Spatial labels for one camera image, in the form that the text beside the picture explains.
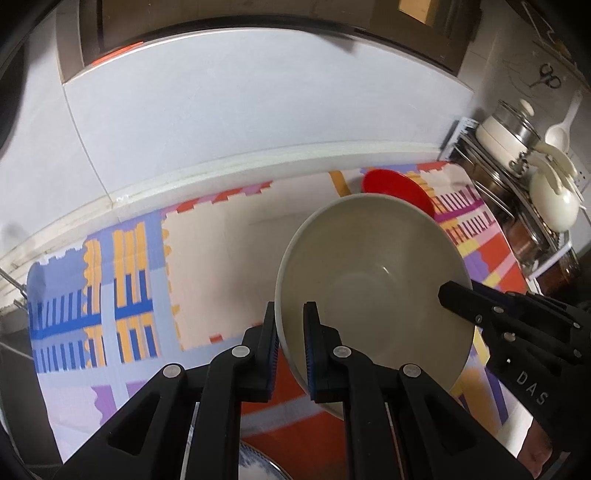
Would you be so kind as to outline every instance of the power outlet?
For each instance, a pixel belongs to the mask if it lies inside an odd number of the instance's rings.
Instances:
[[[587,170],[587,167],[585,167],[581,159],[577,156],[577,154],[574,153],[572,150],[570,152],[569,157],[573,161],[574,167],[579,172],[579,175],[577,175],[577,178],[575,178],[574,180],[574,184],[582,192],[591,181],[591,177],[589,177],[589,171]]]

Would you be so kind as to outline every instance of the patterned tablecloth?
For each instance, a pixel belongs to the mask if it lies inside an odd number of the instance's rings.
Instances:
[[[526,290],[499,225],[460,167],[391,168],[430,195],[473,279]],[[96,232],[34,265],[35,368],[63,460],[163,365],[208,363],[260,323],[296,229],[328,202],[358,192],[363,172],[200,197]],[[497,434],[517,402],[483,367],[487,357],[476,333],[452,394]],[[243,405],[241,435],[295,480],[346,478],[342,422],[309,400],[281,353],[274,396]]]

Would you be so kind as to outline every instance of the hand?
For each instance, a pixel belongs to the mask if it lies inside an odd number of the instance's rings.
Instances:
[[[550,455],[552,455],[552,442],[538,422],[533,420],[517,459],[530,471],[534,478],[538,478]]]

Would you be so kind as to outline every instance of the white bowl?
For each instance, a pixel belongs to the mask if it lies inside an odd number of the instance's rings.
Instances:
[[[460,375],[474,327],[441,307],[439,287],[471,288],[456,247],[421,210],[379,194],[344,197],[309,217],[281,261],[275,320],[291,372],[307,389],[303,306],[344,345],[375,363],[414,363],[449,390]],[[326,410],[342,418],[341,404]]]

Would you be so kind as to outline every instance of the red bowl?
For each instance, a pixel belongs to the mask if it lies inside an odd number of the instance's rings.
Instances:
[[[393,170],[369,170],[361,182],[364,193],[383,193],[399,198],[420,208],[435,218],[435,208],[429,195],[408,177]]]

